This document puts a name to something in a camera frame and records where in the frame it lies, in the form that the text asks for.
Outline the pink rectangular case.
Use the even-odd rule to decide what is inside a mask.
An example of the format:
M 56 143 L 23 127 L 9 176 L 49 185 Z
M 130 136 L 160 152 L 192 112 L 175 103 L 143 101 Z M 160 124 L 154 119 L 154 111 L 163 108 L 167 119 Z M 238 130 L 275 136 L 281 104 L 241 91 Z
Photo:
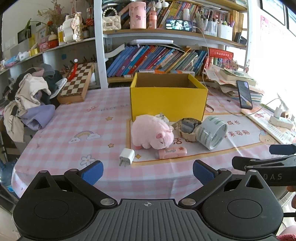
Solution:
M 161 149 L 156 152 L 157 159 L 173 159 L 184 157 L 187 155 L 187 149 L 184 147 L 171 147 L 167 149 Z

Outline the beige wrist watch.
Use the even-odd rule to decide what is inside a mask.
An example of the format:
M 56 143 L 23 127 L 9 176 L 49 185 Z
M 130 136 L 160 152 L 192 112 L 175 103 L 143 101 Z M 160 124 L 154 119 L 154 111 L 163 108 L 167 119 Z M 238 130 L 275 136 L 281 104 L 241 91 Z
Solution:
M 195 118 L 182 118 L 172 126 L 179 137 L 188 142 L 197 142 L 197 132 L 201 124 L 202 122 Z

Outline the white plug charger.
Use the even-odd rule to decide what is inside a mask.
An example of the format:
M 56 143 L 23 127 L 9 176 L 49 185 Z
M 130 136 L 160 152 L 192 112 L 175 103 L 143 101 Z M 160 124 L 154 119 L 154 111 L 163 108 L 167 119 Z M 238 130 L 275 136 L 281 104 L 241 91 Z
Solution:
M 133 149 L 124 148 L 119 155 L 119 166 L 131 165 L 135 158 L 135 151 Z

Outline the clear tape roll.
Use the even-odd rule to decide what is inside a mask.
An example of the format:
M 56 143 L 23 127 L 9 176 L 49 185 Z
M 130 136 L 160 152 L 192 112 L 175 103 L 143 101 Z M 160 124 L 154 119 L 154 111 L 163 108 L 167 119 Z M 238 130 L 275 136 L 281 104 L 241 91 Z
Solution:
M 208 116 L 199 125 L 196 138 L 208 150 L 213 150 L 224 140 L 226 132 L 226 122 L 217 116 Z

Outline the pink plush pig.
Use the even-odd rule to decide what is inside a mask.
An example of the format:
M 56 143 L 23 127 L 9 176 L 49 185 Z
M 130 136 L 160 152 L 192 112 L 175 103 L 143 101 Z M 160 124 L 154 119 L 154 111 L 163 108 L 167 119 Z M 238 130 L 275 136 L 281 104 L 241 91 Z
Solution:
M 133 146 L 138 149 L 161 150 L 174 141 L 174 128 L 152 115 L 140 115 L 132 124 L 130 134 Z

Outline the grey toy car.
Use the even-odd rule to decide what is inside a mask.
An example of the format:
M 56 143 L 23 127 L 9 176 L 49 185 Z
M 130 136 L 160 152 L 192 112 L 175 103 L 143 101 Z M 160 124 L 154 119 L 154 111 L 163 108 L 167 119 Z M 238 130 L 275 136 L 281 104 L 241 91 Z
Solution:
M 184 118 L 181 120 L 181 131 L 184 133 L 192 133 L 199 125 L 200 122 L 198 120 L 189 120 Z

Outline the white square charger block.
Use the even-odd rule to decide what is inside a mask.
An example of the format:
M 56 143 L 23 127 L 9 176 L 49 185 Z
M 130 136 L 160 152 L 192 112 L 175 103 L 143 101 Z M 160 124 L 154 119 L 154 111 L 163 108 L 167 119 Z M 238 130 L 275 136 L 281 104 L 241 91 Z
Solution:
M 160 113 L 160 114 L 157 114 L 155 115 L 156 118 L 164 121 L 165 123 L 169 123 L 169 119 L 163 114 L 163 113 Z

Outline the white power strip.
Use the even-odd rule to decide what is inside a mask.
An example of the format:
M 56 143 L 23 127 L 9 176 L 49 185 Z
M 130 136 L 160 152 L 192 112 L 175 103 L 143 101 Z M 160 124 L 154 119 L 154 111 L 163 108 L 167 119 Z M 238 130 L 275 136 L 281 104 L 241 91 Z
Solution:
M 287 118 L 276 118 L 275 116 L 271 116 L 269 119 L 269 122 L 274 125 L 274 126 L 278 126 L 281 128 L 286 128 L 291 130 L 293 128 L 293 122 L 291 120 L 288 120 Z

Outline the pink checked tablecloth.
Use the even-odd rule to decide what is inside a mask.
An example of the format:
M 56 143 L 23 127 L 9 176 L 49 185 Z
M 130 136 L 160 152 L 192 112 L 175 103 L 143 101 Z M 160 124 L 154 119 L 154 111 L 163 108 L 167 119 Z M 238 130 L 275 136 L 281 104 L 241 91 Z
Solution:
M 47 126 L 30 140 L 15 165 L 12 187 L 21 196 L 41 170 L 52 175 L 71 168 L 82 169 L 96 160 L 104 172 L 96 187 L 115 199 L 173 198 L 179 200 L 201 187 L 192 165 L 200 159 L 214 169 L 232 169 L 235 156 L 270 158 L 275 139 L 240 113 L 239 102 L 211 90 L 205 116 L 215 115 L 227 123 L 226 137 L 210 151 L 199 143 L 175 137 L 174 146 L 185 147 L 182 158 L 158 160 L 153 149 L 135 152 L 131 165 L 119 156 L 130 142 L 130 90 L 90 90 L 83 102 L 59 106 Z

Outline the yellow cardboard box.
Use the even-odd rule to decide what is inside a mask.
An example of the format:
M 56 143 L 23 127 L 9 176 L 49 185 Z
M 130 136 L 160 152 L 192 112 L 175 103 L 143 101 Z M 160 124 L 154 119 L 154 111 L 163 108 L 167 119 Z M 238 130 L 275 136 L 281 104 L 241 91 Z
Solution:
M 164 114 L 169 121 L 203 120 L 208 89 L 190 74 L 135 73 L 130 86 L 132 120 Z

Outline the wooden chess board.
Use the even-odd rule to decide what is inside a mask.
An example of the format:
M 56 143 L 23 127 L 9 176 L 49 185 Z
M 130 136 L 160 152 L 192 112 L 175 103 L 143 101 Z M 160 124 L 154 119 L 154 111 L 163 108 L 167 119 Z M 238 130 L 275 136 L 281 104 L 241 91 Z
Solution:
M 57 96 L 60 104 L 83 102 L 94 72 L 94 63 L 76 64 L 68 75 L 66 84 Z

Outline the red book box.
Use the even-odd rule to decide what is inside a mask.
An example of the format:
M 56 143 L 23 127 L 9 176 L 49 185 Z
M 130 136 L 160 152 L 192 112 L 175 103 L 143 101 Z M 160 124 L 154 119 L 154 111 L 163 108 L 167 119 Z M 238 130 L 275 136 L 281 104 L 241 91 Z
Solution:
M 226 50 L 217 49 L 217 48 L 209 48 L 209 57 L 232 60 L 233 53 Z

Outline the white bookshelf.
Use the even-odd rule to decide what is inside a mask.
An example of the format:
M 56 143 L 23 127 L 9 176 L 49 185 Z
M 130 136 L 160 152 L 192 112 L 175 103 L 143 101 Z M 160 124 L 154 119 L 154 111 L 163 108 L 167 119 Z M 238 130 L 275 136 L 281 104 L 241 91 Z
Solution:
M 28 21 L 31 21 L 33 25 L 42 18 L 37 15 L 38 11 L 50 7 L 52 4 L 50 1 L 3 1 L 3 4 L 9 4 L 10 7 L 5 9 L 1 7 L 2 11 L 2 25 L 1 25 L 1 37 L 2 46 L 1 49 L 6 56 L 10 56 L 10 49 L 6 48 L 6 44 L 11 44 L 15 47 L 17 44 L 17 33 L 22 30 Z M 237 49 L 247 50 L 247 46 L 221 39 L 214 36 L 202 35 L 200 33 L 182 32 L 177 30 L 165 30 L 165 29 L 134 29 L 134 30 L 118 30 L 104 32 L 102 28 L 102 2 L 94 1 L 94 37 L 89 38 L 94 42 L 92 48 L 86 47 L 86 42 L 75 44 L 71 42 L 55 49 L 50 49 L 42 52 L 43 61 L 56 67 L 61 68 L 61 64 L 69 62 L 69 57 L 81 58 L 83 56 L 90 57 L 95 55 L 97 57 L 96 65 L 96 86 L 100 88 L 107 88 L 109 86 L 106 75 L 106 61 L 108 58 L 105 56 L 106 51 L 110 51 L 116 43 L 128 43 L 134 39 L 151 39 L 156 41 L 157 39 L 173 40 L 175 44 L 179 46 L 187 46 L 198 44 L 199 46 L 211 46 L 219 49 L 226 47 L 232 47 Z M 77 47 L 76 52 L 69 52 L 67 59 L 63 60 L 64 48 Z

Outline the white lucky cat figure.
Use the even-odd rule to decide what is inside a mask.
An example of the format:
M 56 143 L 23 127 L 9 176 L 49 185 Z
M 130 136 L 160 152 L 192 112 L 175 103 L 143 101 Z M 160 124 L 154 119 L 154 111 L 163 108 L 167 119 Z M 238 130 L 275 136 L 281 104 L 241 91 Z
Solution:
M 74 18 L 71 18 L 70 15 L 67 15 L 65 17 L 65 21 L 61 25 L 61 30 L 64 35 L 64 42 L 81 42 L 83 40 L 81 12 L 76 12 Z

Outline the phone playing video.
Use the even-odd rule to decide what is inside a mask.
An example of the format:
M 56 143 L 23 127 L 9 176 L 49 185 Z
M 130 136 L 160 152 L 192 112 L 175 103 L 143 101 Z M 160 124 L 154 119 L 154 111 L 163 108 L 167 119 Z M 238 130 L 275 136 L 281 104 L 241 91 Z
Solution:
M 192 32 L 193 25 L 192 22 L 188 20 L 166 19 L 166 29 Z

